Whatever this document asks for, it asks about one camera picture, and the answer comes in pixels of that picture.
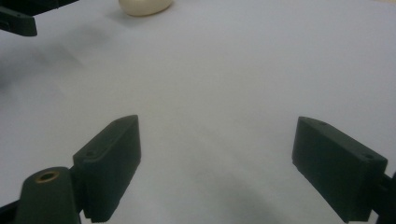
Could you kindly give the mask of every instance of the brass insert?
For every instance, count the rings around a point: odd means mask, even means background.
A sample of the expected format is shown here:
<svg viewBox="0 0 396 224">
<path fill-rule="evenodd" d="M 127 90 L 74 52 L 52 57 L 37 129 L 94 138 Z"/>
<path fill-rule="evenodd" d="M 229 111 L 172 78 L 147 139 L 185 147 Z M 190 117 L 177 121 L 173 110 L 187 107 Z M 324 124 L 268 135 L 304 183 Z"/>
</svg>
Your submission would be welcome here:
<svg viewBox="0 0 396 224">
<path fill-rule="evenodd" d="M 43 174 L 39 175 L 35 179 L 35 182 L 37 184 L 47 183 L 47 182 L 50 182 L 50 181 L 58 178 L 58 176 L 59 176 L 59 172 L 58 171 L 47 171 L 46 173 L 43 173 Z"/>
</svg>

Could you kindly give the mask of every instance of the white tablecloth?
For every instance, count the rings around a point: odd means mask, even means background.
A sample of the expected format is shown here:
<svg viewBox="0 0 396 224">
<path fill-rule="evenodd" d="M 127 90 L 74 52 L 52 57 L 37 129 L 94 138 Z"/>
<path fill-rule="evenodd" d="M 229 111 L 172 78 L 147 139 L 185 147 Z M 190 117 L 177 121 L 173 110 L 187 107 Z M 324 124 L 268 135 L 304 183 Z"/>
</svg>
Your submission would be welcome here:
<svg viewBox="0 0 396 224">
<path fill-rule="evenodd" d="M 0 32 L 0 205 L 132 114 L 143 158 L 109 223 L 343 223 L 291 163 L 299 116 L 396 171 L 395 4 L 176 0 L 132 18 L 81 0 L 35 19 L 37 37 Z"/>
</svg>

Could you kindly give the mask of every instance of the black bracket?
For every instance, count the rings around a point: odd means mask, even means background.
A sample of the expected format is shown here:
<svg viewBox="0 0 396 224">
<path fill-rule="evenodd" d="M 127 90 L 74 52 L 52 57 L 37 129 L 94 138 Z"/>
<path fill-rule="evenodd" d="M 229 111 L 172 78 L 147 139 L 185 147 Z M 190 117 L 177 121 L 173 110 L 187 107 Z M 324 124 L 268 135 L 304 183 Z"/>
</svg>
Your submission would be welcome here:
<svg viewBox="0 0 396 224">
<path fill-rule="evenodd" d="M 108 221 L 140 163 L 137 116 L 117 119 L 73 156 L 74 166 L 28 177 L 18 201 L 0 208 L 0 223 L 76 224 L 79 213 Z"/>
<path fill-rule="evenodd" d="M 293 163 L 338 216 L 377 224 L 396 223 L 396 174 L 385 175 L 388 160 L 332 125 L 298 119 Z"/>
<path fill-rule="evenodd" d="M 33 16 L 78 0 L 0 0 L 0 30 L 16 35 L 36 36 Z"/>
</svg>

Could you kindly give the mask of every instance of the white table surface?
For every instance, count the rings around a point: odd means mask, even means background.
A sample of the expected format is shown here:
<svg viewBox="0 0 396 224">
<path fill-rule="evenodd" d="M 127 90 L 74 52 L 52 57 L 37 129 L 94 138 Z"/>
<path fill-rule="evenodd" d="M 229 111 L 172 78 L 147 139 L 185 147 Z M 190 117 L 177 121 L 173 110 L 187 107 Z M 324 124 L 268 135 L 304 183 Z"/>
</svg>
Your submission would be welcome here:
<svg viewBox="0 0 396 224">
<path fill-rule="evenodd" d="M 396 171 L 396 4 L 176 0 L 132 18 L 81 0 L 35 20 L 37 37 L 0 32 L 0 205 L 132 114 L 143 158 L 108 223 L 343 223 L 291 163 L 299 116 Z"/>
</svg>

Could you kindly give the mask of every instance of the beige object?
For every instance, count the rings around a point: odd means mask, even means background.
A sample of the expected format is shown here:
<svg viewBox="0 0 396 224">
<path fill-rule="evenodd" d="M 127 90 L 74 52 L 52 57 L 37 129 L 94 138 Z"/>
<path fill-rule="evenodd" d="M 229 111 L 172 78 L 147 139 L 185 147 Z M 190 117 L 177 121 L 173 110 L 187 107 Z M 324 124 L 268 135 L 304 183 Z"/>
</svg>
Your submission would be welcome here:
<svg viewBox="0 0 396 224">
<path fill-rule="evenodd" d="M 167 9 L 173 0 L 119 0 L 122 10 L 131 16 L 147 16 Z"/>
</svg>

